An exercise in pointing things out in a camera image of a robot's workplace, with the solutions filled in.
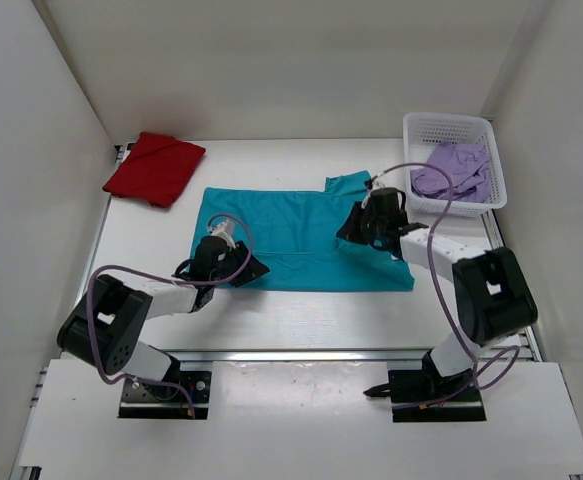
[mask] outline black mounting base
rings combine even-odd
[[[454,398],[440,405],[427,408],[399,408],[407,403],[420,403],[440,398],[432,395],[425,388],[416,385],[425,384],[422,370],[390,370],[389,385],[391,391],[391,410],[393,422],[481,422],[487,419],[480,392],[475,387],[468,387]]]
[[[187,389],[194,403],[195,420],[206,420],[209,416],[211,372],[181,371],[180,385]],[[122,387],[118,418],[159,418],[193,420],[187,401],[179,391],[166,392],[158,397],[144,385],[135,385],[127,379]]]

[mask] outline red folded cloth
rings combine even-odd
[[[116,197],[140,198],[168,208],[182,194],[205,151],[173,137],[142,132],[102,189]]]

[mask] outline white plastic basket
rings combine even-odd
[[[491,124],[483,118],[443,113],[408,113],[404,117],[404,161],[426,163],[440,142],[484,142],[491,153],[491,195],[485,203],[454,201],[449,213],[463,217],[477,217],[507,203],[502,165],[495,144]],[[422,198],[411,187],[411,175],[405,174],[405,191],[412,209],[420,212],[439,213],[446,200]]]

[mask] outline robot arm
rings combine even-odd
[[[177,383],[180,362],[167,353],[140,342],[144,322],[176,313],[193,313],[212,298],[214,286],[175,284],[175,279],[207,282],[228,278],[248,254],[243,242],[232,238],[233,222],[225,221],[203,237],[193,258],[182,262],[174,273],[174,284],[147,280],[137,288],[100,275],[93,288],[97,345],[107,375],[124,372],[138,378]],[[269,272],[251,256],[230,285],[239,287]],[[63,350],[95,366],[87,326],[86,294],[62,325],[57,344]]]
[[[537,308],[511,250],[485,251],[433,235],[432,267],[427,252],[430,230],[409,223],[404,192],[376,183],[367,188],[367,197],[354,204],[337,237],[434,268],[454,285],[460,328],[422,359],[421,383],[427,390],[423,398],[428,397],[424,400],[442,397],[470,381],[475,359],[490,346],[535,323]],[[387,396],[386,388],[365,393]]]

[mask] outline white panel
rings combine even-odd
[[[555,364],[516,365],[486,422],[394,424],[383,363],[216,363],[209,419],[116,418],[120,387],[55,360],[23,449],[41,480],[209,478],[556,480],[583,474],[583,440]]]
[[[0,479],[75,299],[115,155],[35,9],[0,0]]]
[[[40,2],[121,143],[395,137],[409,111],[479,114],[532,0]]]
[[[112,199],[94,267],[120,263],[165,276],[173,273],[189,256],[202,194],[209,186],[323,191],[326,177],[365,169],[378,173],[401,163],[403,154],[402,141],[395,139],[196,143],[207,149],[206,156],[168,211]],[[403,184],[399,171],[387,175],[386,182]],[[411,217],[427,224],[433,218]],[[449,217],[439,232],[482,248],[489,245],[480,218]],[[413,266],[412,273],[413,292],[216,290],[200,312],[148,321],[141,338],[172,349],[434,347],[450,328],[429,272]],[[451,283],[442,283],[454,309]]]
[[[583,1],[552,9],[495,127],[509,190],[498,218],[583,429]]]

